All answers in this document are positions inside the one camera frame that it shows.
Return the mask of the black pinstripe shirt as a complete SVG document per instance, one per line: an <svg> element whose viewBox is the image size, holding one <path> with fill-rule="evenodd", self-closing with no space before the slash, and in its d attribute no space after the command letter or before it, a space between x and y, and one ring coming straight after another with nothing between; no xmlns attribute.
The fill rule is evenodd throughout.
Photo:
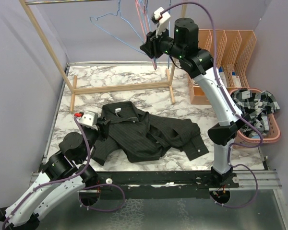
<svg viewBox="0 0 288 230"><path fill-rule="evenodd" d="M170 148L184 151L191 161L209 152L190 119L152 115L132 102L119 102L102 106L101 120L110 124L108 137L95 142L92 154L100 165L116 150L123 150L131 163L157 161Z"/></svg>

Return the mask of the blue hanger of black shirt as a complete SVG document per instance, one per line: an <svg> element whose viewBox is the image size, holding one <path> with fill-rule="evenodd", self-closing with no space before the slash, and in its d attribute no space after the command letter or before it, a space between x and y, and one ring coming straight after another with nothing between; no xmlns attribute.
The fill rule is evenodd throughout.
<svg viewBox="0 0 288 230"><path fill-rule="evenodd" d="M100 31L106 33L116 41L124 44L133 51L144 55L138 47L144 43L143 35L139 30L123 15L121 0L116 0L116 8L110 12L100 15L92 15L89 21Z"/></svg>

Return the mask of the grey plaid shirt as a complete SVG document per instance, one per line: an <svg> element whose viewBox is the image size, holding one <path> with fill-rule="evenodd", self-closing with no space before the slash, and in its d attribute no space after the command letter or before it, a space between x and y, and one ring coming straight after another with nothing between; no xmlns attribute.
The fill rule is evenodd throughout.
<svg viewBox="0 0 288 230"><path fill-rule="evenodd" d="M231 98L243 114L250 115L249 123L266 137L270 131L268 115L280 110L275 97L269 91L239 89Z"/></svg>

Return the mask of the blue wire hanger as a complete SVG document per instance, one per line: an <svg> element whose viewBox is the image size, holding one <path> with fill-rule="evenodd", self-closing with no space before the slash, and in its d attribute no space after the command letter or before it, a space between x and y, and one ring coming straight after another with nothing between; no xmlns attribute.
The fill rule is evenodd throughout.
<svg viewBox="0 0 288 230"><path fill-rule="evenodd" d="M147 0L135 0L135 6L137 9L141 29L144 35L144 41L146 40L146 34L150 31L150 22L148 17L148 1Z"/></svg>
<svg viewBox="0 0 288 230"><path fill-rule="evenodd" d="M169 0L168 7L170 7L171 5L172 5L172 0ZM168 30L169 30L169 34L170 34L170 21L168 24ZM170 57L168 57L168 70L170 69L170 63L171 63L171 60L170 60Z"/></svg>

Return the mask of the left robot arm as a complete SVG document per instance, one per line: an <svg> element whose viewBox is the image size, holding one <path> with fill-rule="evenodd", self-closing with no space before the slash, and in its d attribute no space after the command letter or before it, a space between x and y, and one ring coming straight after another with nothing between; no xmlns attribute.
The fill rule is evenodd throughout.
<svg viewBox="0 0 288 230"><path fill-rule="evenodd" d="M98 184L98 174L89 162L95 142L108 136L110 121L95 118L86 126L84 118L74 117L80 132L64 137L59 151L49 158L29 189L11 206L0 208L2 229L35 230L59 203Z"/></svg>

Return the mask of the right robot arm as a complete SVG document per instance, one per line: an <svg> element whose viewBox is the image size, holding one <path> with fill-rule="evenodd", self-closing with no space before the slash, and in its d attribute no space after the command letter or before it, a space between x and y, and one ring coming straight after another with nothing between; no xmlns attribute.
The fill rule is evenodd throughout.
<svg viewBox="0 0 288 230"><path fill-rule="evenodd" d="M239 129L249 118L243 115L230 97L214 67L214 58L206 49L198 47L198 25L191 18L175 21L174 36L169 36L168 20L164 16L152 19L157 28L146 35L146 42L140 46L150 58L163 54L176 58L180 67L199 85L214 109L218 123L208 130L214 143L214 163L211 182L222 187L228 182L233 167L230 165L232 144Z"/></svg>

